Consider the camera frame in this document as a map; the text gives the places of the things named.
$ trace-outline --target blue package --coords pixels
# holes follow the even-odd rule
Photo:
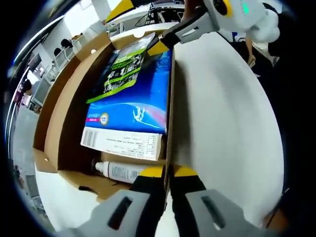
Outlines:
[[[86,127],[167,134],[172,51],[148,59],[133,86],[90,104]]]

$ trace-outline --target white label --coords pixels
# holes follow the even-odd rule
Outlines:
[[[161,134],[84,127],[81,145],[119,156],[157,160]]]

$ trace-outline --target white table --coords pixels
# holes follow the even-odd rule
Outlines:
[[[139,31],[123,34],[141,35]],[[178,44],[174,50],[174,160],[194,168],[208,189],[220,191],[260,226],[283,185],[281,138],[268,98],[247,64],[218,34]],[[90,218],[96,195],[75,189],[58,174],[36,171],[36,176],[56,230]],[[156,236],[178,236],[173,216],[169,203]]]

